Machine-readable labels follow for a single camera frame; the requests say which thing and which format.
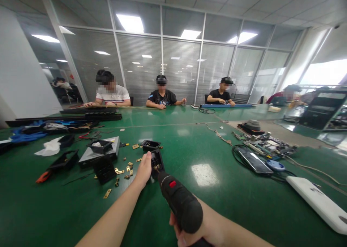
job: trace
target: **blue object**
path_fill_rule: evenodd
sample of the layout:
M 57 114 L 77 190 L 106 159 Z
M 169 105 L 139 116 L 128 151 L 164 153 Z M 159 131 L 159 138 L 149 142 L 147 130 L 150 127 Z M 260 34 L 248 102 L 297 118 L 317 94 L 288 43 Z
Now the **blue object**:
M 279 172 L 282 172 L 282 171 L 285 171 L 286 168 L 284 167 L 284 165 L 282 165 L 281 163 L 277 162 L 277 161 L 274 161 L 274 160 L 270 160 L 268 159 L 266 161 L 266 165 L 273 171 L 279 171 Z
M 252 104 L 235 104 L 235 106 L 231 106 L 230 104 L 202 104 L 201 108 L 239 108 L 239 107 L 252 107 Z
M 37 132 L 33 134 L 21 134 L 22 129 L 15 129 L 12 132 L 14 133 L 14 136 L 12 136 L 10 139 L 12 139 L 12 143 L 20 143 L 20 142 L 29 142 L 34 141 L 39 138 L 47 136 L 47 133 L 43 132 Z

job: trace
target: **person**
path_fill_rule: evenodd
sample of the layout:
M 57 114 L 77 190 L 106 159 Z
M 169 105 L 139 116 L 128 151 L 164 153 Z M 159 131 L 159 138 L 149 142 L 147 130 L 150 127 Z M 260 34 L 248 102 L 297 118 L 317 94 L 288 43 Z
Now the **person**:
M 301 92 L 301 87 L 296 84 L 288 85 L 285 87 L 283 91 L 277 92 L 274 95 L 272 95 L 268 100 L 267 104 L 270 104 L 272 99 L 275 97 L 286 97 L 287 101 L 292 101 L 294 99 L 299 99 L 299 97 L 296 95 L 296 93 Z
M 210 92 L 207 97 L 209 104 L 225 104 L 227 101 L 231 106 L 235 106 L 235 102 L 232 101 L 230 94 L 227 92 L 229 85 L 232 85 L 233 81 L 230 77 L 223 77 L 219 83 L 219 89 Z
M 77 243 L 76 247 L 118 247 L 121 245 L 137 199 L 151 176 L 151 158 L 151 152 L 143 155 L 133 182 Z M 170 214 L 169 224 L 173 226 L 176 233 L 178 247 L 191 246 L 201 238 L 216 247 L 272 246 L 242 226 L 223 217 L 199 198 L 197 199 L 202 206 L 203 219 L 195 234 L 181 231 L 175 216 L 172 212 Z
M 130 106 L 130 96 L 124 87 L 116 83 L 111 72 L 104 69 L 97 72 L 95 81 L 100 84 L 95 102 L 85 103 L 85 107 L 99 106 L 105 101 L 107 107 Z
M 314 90 L 309 93 L 305 93 L 304 95 L 300 97 L 300 100 L 306 103 L 307 105 L 309 105 L 313 101 L 313 99 L 318 96 L 319 92 L 324 90 L 330 90 L 330 88 L 328 86 L 320 87 L 317 90 Z
M 178 101 L 176 95 L 172 91 L 166 89 L 166 82 L 167 80 L 165 75 L 157 76 L 158 89 L 149 95 L 146 102 L 147 107 L 165 109 L 166 106 L 182 105 L 187 101 L 186 98 Z

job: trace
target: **red button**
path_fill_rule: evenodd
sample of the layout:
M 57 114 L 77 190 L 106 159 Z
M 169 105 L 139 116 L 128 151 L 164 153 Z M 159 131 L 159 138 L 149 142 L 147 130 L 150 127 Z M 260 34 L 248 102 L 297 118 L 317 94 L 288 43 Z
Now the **red button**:
M 171 188 L 173 188 L 175 185 L 176 185 L 176 181 L 172 181 L 172 182 L 169 184 L 169 186 L 170 186 Z

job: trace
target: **glass wall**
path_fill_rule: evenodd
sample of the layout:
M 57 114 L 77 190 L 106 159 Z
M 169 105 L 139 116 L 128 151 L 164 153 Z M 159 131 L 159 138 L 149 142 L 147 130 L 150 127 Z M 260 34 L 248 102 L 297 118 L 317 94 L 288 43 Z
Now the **glass wall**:
M 91 101 L 100 68 L 111 71 L 134 97 L 134 105 L 142 106 L 156 89 L 155 78 L 163 68 L 167 87 L 177 99 L 204 103 L 205 94 L 230 76 L 236 86 L 229 92 L 250 96 L 256 103 L 274 91 L 302 33 L 289 26 L 141 1 L 51 0 L 51 4 L 59 24 L 73 33 L 64 33 L 65 40 Z

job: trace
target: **white t-shirt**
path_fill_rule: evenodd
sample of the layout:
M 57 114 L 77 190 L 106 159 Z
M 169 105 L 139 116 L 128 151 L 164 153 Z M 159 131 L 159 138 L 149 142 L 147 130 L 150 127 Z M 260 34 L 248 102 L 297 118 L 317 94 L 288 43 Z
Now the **white t-shirt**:
M 100 87 L 97 91 L 97 99 L 102 99 L 106 102 L 120 103 L 124 101 L 129 101 L 130 96 L 124 87 L 116 85 L 115 90 L 108 91 L 105 87 Z

